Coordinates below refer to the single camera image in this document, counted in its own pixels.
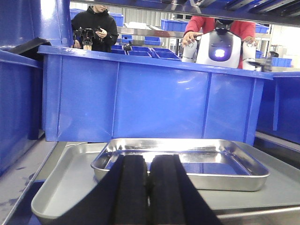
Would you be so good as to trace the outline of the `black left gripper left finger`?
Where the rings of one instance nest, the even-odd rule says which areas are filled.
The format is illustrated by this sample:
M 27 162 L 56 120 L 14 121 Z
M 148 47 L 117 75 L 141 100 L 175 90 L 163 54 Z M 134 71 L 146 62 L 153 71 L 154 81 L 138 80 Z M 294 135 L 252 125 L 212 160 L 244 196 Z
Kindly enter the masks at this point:
M 119 156 L 83 198 L 59 216 L 60 225 L 144 225 L 147 223 L 147 167 L 140 155 Z

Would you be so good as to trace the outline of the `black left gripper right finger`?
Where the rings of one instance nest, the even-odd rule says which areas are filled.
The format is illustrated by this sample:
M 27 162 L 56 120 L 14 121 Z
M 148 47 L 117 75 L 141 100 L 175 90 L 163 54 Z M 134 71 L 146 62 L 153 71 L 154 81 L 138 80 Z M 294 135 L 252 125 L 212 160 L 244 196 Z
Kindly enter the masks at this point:
M 178 155 L 158 155 L 150 167 L 151 225 L 221 225 L 186 174 Z

